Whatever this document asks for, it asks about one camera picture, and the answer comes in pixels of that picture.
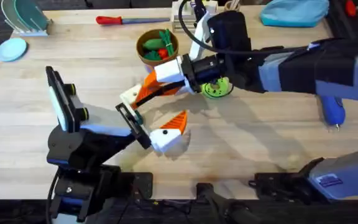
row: red object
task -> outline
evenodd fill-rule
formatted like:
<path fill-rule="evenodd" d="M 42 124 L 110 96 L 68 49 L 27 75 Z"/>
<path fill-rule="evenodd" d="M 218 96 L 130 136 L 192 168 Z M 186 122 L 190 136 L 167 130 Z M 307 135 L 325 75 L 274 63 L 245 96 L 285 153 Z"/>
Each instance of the red object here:
<path fill-rule="evenodd" d="M 159 49 L 158 54 L 162 59 L 165 59 L 168 57 L 168 51 L 166 49 Z"/>
<path fill-rule="evenodd" d="M 346 1 L 345 8 L 346 8 L 346 13 L 348 16 L 351 16 L 351 17 L 356 16 L 356 5 L 354 4 L 354 2 L 352 0 Z"/>
<path fill-rule="evenodd" d="M 108 16 L 98 16 L 96 22 L 99 25 L 122 25 L 122 18 L 119 17 L 108 17 Z"/>

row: blue plate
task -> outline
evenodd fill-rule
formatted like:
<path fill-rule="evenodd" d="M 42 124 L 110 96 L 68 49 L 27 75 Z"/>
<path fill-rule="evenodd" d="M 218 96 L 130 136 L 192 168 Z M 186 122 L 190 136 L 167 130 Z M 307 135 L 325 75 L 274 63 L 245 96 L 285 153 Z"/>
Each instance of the blue plate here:
<path fill-rule="evenodd" d="M 0 60 L 11 62 L 20 58 L 27 49 L 27 43 L 21 38 L 12 38 L 0 45 Z"/>
<path fill-rule="evenodd" d="M 20 20 L 35 30 L 45 30 L 48 21 L 31 0 L 14 0 L 15 10 Z"/>

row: blue handle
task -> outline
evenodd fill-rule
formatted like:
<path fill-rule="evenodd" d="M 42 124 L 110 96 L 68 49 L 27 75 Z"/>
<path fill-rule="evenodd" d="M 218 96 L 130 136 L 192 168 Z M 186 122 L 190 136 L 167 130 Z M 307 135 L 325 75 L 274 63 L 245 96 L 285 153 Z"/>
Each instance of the blue handle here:
<path fill-rule="evenodd" d="M 320 96 L 323 106 L 324 119 L 328 125 L 342 125 L 345 122 L 346 112 L 342 99 L 333 96 Z"/>

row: blue bag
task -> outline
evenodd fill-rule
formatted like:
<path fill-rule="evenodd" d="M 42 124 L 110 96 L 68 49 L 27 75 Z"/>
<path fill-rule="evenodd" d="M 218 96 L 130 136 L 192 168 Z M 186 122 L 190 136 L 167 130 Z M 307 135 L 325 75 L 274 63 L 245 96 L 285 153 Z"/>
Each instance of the blue bag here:
<path fill-rule="evenodd" d="M 265 26 L 314 27 L 328 13 L 328 0 L 273 0 L 260 13 Z"/>

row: green plate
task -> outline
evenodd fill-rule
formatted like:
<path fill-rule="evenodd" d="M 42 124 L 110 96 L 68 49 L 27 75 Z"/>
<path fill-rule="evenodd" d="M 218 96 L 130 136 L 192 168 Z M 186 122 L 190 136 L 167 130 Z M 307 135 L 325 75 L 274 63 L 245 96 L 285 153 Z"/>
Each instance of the green plate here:
<path fill-rule="evenodd" d="M 31 0 L 14 0 L 14 6 L 19 19 L 27 27 L 35 30 L 45 30 L 48 25 L 46 17 L 37 9 Z"/>
<path fill-rule="evenodd" d="M 26 27 L 22 23 L 20 23 L 19 16 L 16 13 L 14 7 L 14 0 L 2 0 L 1 1 L 1 9 L 4 13 L 5 18 L 11 22 L 12 25 L 19 28 L 23 31 L 29 31 L 29 27 Z"/>

